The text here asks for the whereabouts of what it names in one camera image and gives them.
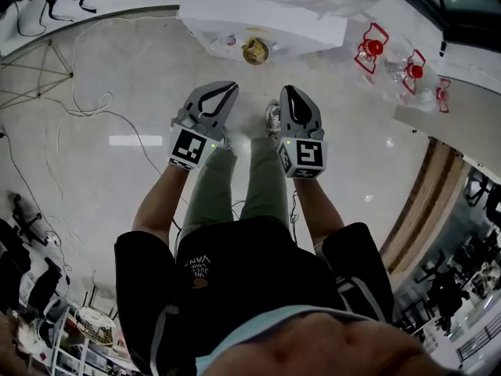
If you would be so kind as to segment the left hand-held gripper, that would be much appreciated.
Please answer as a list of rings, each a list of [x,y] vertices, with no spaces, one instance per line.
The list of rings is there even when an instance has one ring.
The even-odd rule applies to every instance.
[[[219,148],[222,129],[240,92],[234,81],[214,81],[195,88],[171,120],[169,163],[200,168]]]

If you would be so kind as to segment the person's black shirt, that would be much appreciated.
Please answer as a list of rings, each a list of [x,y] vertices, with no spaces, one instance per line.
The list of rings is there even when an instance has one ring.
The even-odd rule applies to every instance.
[[[391,322],[394,299],[367,225],[327,237],[320,253],[257,217],[202,227],[166,246],[117,238],[117,307],[128,352],[145,376],[196,376],[206,356],[241,324],[284,306],[339,309]]]

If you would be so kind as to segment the person's right grey sneaker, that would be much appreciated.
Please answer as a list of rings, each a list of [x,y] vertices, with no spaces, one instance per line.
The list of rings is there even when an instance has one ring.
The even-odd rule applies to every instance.
[[[270,139],[278,139],[281,133],[280,106],[277,100],[272,100],[265,111],[266,134]]]

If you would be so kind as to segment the black office chair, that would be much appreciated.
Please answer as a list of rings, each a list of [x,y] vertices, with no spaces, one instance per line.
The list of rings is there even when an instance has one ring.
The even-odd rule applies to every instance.
[[[40,236],[33,230],[33,225],[42,220],[41,212],[37,212],[34,216],[29,218],[23,211],[21,207],[22,198],[18,193],[11,193],[9,195],[13,203],[12,217],[16,223],[13,227],[15,232],[20,237],[25,237],[27,243],[31,246],[32,243],[38,242],[40,245],[46,247],[48,245],[48,240],[46,237],[40,238]]]

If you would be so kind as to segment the black window frame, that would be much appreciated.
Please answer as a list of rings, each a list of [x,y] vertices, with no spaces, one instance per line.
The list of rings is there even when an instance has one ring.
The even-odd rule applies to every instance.
[[[501,54],[501,0],[404,0],[442,32],[442,43]]]

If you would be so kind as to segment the person's left forearm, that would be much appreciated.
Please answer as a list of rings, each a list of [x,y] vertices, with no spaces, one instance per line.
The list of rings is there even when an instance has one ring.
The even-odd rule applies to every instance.
[[[169,164],[143,199],[130,232],[137,249],[169,248],[171,224],[188,176],[188,170]]]

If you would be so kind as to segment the white storage shelf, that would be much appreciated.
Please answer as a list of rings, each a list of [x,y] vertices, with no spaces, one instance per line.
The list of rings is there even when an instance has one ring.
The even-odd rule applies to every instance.
[[[133,376],[135,372],[109,358],[77,329],[75,310],[68,306],[57,324],[50,376]]]

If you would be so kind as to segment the person's green trousers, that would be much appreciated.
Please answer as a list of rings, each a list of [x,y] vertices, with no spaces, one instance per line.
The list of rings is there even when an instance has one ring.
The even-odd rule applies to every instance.
[[[181,237],[214,224],[233,221],[231,182],[236,155],[216,149],[202,166],[189,201]],[[250,178],[242,220],[266,217],[288,226],[287,185],[275,143],[251,140]]]

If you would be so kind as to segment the white water dispenser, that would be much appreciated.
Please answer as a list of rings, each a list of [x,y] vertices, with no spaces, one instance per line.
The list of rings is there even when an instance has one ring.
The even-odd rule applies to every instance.
[[[244,61],[251,38],[265,44],[267,62],[343,45],[348,21],[263,0],[181,0],[178,18],[208,54]]]

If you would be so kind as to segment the person's right forearm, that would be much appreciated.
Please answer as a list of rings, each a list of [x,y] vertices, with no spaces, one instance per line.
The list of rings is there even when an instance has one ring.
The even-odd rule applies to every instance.
[[[344,222],[317,179],[294,179],[313,248],[320,249],[324,240],[344,228]]]

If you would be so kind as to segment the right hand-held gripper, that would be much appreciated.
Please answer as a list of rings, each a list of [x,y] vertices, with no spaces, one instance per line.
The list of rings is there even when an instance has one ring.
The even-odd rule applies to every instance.
[[[326,170],[327,160],[318,106],[300,88],[285,85],[279,95],[279,107],[283,131],[277,154],[286,177],[316,179]]]

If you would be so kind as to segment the person's chin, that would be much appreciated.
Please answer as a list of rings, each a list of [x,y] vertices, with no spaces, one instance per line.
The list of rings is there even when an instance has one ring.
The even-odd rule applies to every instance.
[[[218,354],[201,376],[463,376],[390,324],[295,316]]]

